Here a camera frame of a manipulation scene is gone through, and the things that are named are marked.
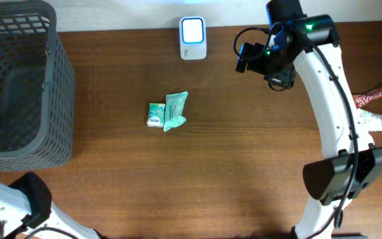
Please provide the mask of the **teal wet wipes pack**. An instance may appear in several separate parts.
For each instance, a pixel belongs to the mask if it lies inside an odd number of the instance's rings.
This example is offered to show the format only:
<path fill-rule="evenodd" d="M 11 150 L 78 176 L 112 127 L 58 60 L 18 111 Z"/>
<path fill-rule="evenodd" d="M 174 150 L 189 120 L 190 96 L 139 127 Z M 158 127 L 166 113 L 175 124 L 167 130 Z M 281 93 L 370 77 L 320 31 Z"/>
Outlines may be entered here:
<path fill-rule="evenodd" d="M 184 105 L 188 97 L 188 92 L 166 95 L 166 106 L 164 114 L 164 132 L 181 126 L 186 122 L 186 118 L 182 115 Z"/>

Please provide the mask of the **small green tissue pack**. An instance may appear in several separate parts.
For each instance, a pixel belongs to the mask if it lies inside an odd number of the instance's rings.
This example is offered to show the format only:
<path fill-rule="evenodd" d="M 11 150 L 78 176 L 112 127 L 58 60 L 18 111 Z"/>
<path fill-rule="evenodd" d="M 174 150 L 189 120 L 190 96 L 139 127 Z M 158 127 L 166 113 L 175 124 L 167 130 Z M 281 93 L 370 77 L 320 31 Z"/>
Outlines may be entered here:
<path fill-rule="evenodd" d="M 150 103 L 147 126 L 148 127 L 163 127 L 164 114 L 165 114 L 165 104 Z"/>

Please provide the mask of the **white floral cream tube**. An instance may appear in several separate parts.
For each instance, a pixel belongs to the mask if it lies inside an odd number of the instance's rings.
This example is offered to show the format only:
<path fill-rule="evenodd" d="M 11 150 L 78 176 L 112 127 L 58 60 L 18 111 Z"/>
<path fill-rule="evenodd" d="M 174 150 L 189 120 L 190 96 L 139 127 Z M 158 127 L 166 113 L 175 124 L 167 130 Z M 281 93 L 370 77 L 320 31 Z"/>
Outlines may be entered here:
<path fill-rule="evenodd" d="M 360 122 L 367 131 L 382 131 L 382 115 L 375 114 L 363 109 L 357 110 Z"/>

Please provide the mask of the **orange chocolate bar wrapper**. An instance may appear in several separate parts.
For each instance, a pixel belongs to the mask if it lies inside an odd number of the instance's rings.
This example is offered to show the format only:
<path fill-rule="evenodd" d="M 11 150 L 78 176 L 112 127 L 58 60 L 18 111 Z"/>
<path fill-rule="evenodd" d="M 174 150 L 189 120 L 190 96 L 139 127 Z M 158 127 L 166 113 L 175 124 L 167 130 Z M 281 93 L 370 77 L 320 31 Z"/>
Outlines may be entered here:
<path fill-rule="evenodd" d="M 364 94 L 353 95 L 353 101 L 357 109 L 364 107 L 373 100 L 382 98 L 382 87 L 366 92 Z"/>

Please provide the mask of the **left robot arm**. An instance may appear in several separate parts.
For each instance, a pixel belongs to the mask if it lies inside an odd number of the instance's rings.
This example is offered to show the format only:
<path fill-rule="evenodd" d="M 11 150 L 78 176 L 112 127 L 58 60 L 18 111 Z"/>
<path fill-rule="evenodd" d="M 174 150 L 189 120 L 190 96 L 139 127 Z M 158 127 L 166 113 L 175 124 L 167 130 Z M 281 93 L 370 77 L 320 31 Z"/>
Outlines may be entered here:
<path fill-rule="evenodd" d="M 44 181 L 28 172 L 6 186 L 0 183 L 0 238 L 102 239 L 59 209 Z"/>

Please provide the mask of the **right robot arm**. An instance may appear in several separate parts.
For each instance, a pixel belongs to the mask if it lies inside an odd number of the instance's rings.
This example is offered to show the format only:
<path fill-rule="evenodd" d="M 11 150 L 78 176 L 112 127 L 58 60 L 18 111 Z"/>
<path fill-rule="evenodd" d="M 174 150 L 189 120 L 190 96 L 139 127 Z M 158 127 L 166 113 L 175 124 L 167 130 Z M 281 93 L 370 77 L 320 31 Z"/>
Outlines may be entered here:
<path fill-rule="evenodd" d="M 291 238 L 331 238 L 345 207 L 382 173 L 382 147 L 363 129 L 342 65 L 340 38 L 328 15 L 309 17 L 299 0 L 266 6 L 265 44 L 235 47 L 236 70 L 262 74 L 275 91 L 304 83 L 318 124 L 323 158 L 304 166 L 309 197 Z"/>

